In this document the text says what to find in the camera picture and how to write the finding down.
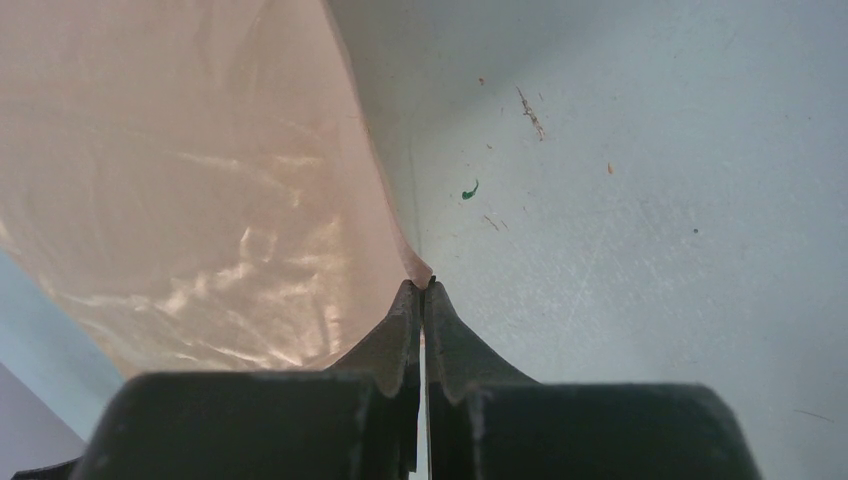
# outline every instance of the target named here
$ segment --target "light blue surface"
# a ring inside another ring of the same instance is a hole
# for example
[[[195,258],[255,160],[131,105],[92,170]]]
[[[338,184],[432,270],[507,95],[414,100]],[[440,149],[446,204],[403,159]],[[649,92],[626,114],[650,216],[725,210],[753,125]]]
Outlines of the light blue surface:
[[[848,3],[330,3],[484,340],[543,381],[705,383],[765,478],[845,478]]]
[[[85,332],[2,252],[0,363],[86,440],[123,384]]]

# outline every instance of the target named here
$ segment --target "green speck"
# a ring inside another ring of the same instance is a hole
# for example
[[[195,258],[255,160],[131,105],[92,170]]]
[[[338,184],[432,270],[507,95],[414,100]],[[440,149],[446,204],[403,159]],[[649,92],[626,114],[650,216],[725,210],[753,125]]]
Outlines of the green speck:
[[[474,190],[471,190],[470,192],[462,192],[462,199],[468,200],[469,198],[473,197],[474,194],[477,193],[478,188],[480,188],[480,182],[478,182],[477,179],[475,178],[474,179]]]

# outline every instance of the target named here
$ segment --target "debris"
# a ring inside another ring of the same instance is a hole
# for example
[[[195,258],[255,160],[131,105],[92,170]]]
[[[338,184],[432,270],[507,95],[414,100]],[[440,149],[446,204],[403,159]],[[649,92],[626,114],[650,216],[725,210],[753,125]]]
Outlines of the debris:
[[[477,193],[478,188],[480,188],[480,182],[477,181],[477,179],[475,178],[474,179],[474,190],[471,190],[470,192],[462,192],[462,199],[468,200],[469,198],[473,197]]]
[[[500,228],[498,228],[498,226],[497,226],[497,225],[495,225],[495,222],[493,222],[493,221],[492,221],[492,219],[491,219],[491,218],[489,218],[489,216],[488,216],[488,215],[483,215],[483,218],[485,218],[486,220],[488,220],[488,221],[489,221],[489,223],[490,223],[490,224],[492,224],[492,226],[493,226],[493,227],[495,227],[495,230],[496,230],[496,231],[498,231],[498,232],[500,232],[500,231],[501,231],[501,229],[500,229]]]
[[[823,416],[821,416],[821,415],[817,415],[817,414],[815,414],[815,413],[807,412],[807,411],[804,411],[804,410],[792,410],[792,411],[793,411],[793,412],[798,412],[798,413],[803,413],[804,415],[809,415],[809,416],[811,416],[811,417],[821,418],[822,420],[826,420],[826,421],[828,421],[828,422],[830,422],[830,423],[836,423],[835,421],[833,421],[833,420],[831,420],[831,419],[829,419],[829,418],[827,418],[827,417],[823,417]]]
[[[533,128],[536,129],[536,132],[539,133],[539,141],[545,139],[545,129],[542,128],[542,124],[539,123],[539,118],[536,117],[536,114],[533,113],[533,109],[530,108],[530,103],[527,102],[527,98],[524,97],[524,94],[521,93],[521,89],[517,86],[515,87],[518,90],[518,96],[521,97],[521,105],[524,106],[524,115],[530,117],[530,122],[533,124]]]

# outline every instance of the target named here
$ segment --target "plastic sheet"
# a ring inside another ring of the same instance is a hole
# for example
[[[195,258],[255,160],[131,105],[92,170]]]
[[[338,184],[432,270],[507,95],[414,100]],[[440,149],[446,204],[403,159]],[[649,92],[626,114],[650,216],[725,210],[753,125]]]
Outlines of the plastic sheet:
[[[321,1],[0,6],[0,247],[127,376],[323,367],[430,275]]]

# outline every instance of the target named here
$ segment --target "brown speck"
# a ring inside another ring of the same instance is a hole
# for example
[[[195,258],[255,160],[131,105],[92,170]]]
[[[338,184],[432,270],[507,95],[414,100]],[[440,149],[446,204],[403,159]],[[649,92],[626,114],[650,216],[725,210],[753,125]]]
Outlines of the brown speck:
[[[542,124],[539,123],[539,118],[533,113],[533,109],[530,108],[530,103],[527,101],[527,98],[524,97],[524,94],[521,93],[521,89],[517,86],[515,87],[518,90],[518,96],[521,97],[521,105],[524,107],[524,115],[530,117],[530,123],[533,124],[533,127],[536,129],[536,132],[539,134],[539,141],[545,139],[545,129],[542,128]]]
[[[500,231],[501,231],[501,229],[500,229],[500,228],[498,228],[498,226],[497,226],[497,225],[495,225],[495,222],[493,222],[493,221],[492,221],[492,219],[491,219],[491,218],[489,218],[489,216],[488,216],[488,215],[483,215],[483,218],[485,218],[485,219],[486,219],[486,220],[487,220],[490,224],[492,224],[492,226],[493,226],[493,227],[495,227],[495,230],[497,230],[498,232],[500,232]]]

